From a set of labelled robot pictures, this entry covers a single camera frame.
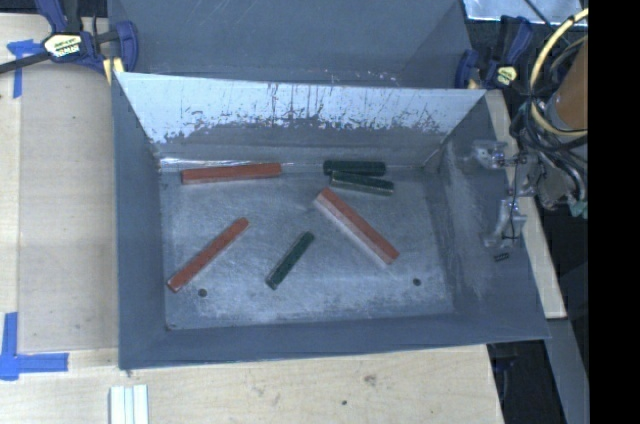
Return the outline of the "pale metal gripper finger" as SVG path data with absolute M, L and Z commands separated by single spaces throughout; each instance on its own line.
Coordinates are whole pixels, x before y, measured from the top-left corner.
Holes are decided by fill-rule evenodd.
M 485 169 L 502 169 L 506 166 L 505 150 L 505 142 L 475 140 L 471 146 L 471 158 Z
M 521 238 L 526 221 L 527 216 L 520 212 L 517 199 L 502 200 L 494 228 L 482 236 L 483 244 L 488 248 L 514 246 Z

